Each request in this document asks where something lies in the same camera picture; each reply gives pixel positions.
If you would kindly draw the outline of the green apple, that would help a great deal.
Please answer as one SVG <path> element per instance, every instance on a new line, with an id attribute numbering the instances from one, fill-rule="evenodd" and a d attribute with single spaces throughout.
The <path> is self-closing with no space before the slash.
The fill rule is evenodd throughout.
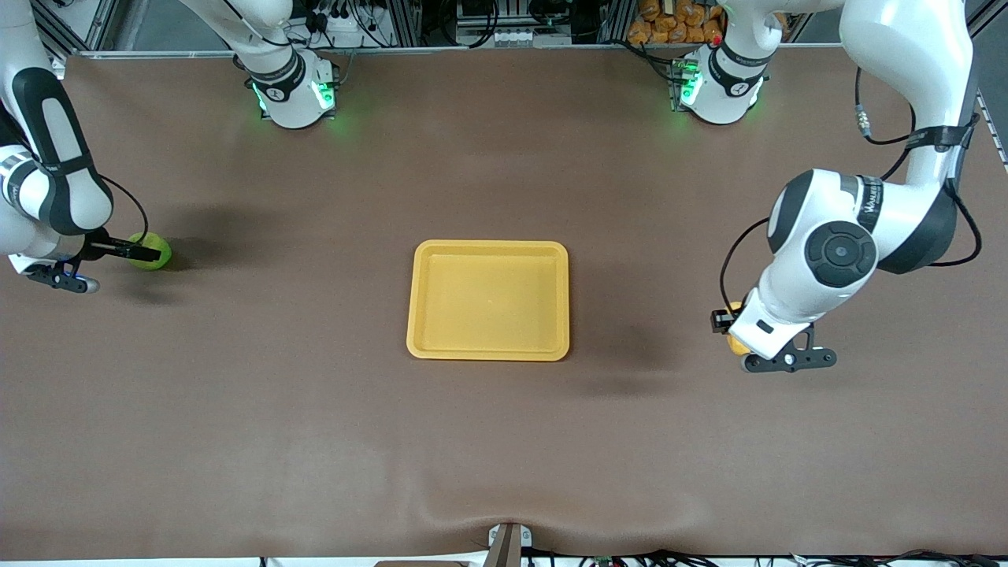
<path id="1" fill-rule="evenodd" d="M 138 244 L 144 249 L 156 251 L 156 254 L 143 254 L 144 258 L 130 258 L 128 262 L 134 268 L 144 270 L 144 272 L 156 272 L 156 270 L 165 268 L 172 259 L 172 248 L 169 242 L 158 233 L 150 231 L 135 233 L 129 237 L 128 241 Z"/>

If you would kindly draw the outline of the yellow potato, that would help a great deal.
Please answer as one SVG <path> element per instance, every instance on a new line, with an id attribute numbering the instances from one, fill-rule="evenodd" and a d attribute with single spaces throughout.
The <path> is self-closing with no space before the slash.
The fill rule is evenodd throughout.
<path id="1" fill-rule="evenodd" d="M 730 304 L 733 312 L 740 311 L 742 305 L 743 305 L 742 302 L 739 301 L 733 301 Z M 738 358 L 745 358 L 745 356 L 748 356 L 749 354 L 752 353 L 752 351 L 747 346 L 742 344 L 735 336 L 731 335 L 730 333 L 726 333 L 726 340 L 728 348 L 730 349 L 731 352 L 733 352 L 735 356 L 738 356 Z"/>

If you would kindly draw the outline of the yellow plastic tray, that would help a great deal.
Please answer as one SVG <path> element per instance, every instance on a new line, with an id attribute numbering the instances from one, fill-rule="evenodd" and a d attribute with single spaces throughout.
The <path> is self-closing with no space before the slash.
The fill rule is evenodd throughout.
<path id="1" fill-rule="evenodd" d="M 570 348 L 555 241 L 430 239 L 413 258 L 406 347 L 428 360 L 555 362 Z"/>

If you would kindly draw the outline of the brown table mat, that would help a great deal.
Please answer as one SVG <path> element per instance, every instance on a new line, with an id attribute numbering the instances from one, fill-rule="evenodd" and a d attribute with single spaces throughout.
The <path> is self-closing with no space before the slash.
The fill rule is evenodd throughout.
<path id="1" fill-rule="evenodd" d="M 172 263 L 0 268 L 0 560 L 435 555 L 501 521 L 564 554 L 1008 555 L 1008 172 L 985 248 L 876 274 L 832 369 L 754 376 L 710 331 L 732 241 L 802 171 L 879 175 L 853 67 L 791 48 L 712 127 L 623 50 L 360 54 L 337 116 L 262 120 L 227 58 L 73 58 L 98 168 Z M 555 362 L 406 347 L 430 239 L 555 241 Z"/>

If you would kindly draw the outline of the pile of orange toys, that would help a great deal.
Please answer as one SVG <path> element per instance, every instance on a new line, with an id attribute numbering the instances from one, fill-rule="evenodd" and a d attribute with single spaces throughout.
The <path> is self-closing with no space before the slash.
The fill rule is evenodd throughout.
<path id="1" fill-rule="evenodd" d="M 631 44 L 717 44 L 727 11 L 716 0 L 638 0 L 626 40 Z"/>

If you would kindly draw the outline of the aluminium frame rail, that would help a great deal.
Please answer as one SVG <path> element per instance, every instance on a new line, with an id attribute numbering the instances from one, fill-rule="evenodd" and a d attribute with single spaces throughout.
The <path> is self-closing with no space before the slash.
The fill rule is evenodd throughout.
<path id="1" fill-rule="evenodd" d="M 645 54 L 686 54 L 690 53 L 698 44 L 666 44 L 666 46 L 645 46 Z M 783 54 L 785 50 L 791 48 L 840 48 L 841 43 L 782 43 L 777 48 L 777 54 Z M 479 48 L 468 48 L 464 46 L 424 46 L 424 47 L 316 47 L 312 48 L 319 54 L 349 55 L 349 54 L 378 54 L 378 55 L 424 55 L 439 53 L 490 53 L 494 50 L 503 50 L 504 53 L 520 53 L 520 51 L 591 51 L 591 50 L 629 50 L 622 44 L 551 44 L 551 46 L 484 46 Z M 234 55 L 233 50 L 147 50 L 147 51 L 123 51 L 123 50 L 72 50 L 69 54 L 57 54 L 58 60 L 66 62 L 70 56 L 82 56 L 87 60 L 201 60 L 201 58 L 230 58 Z"/>

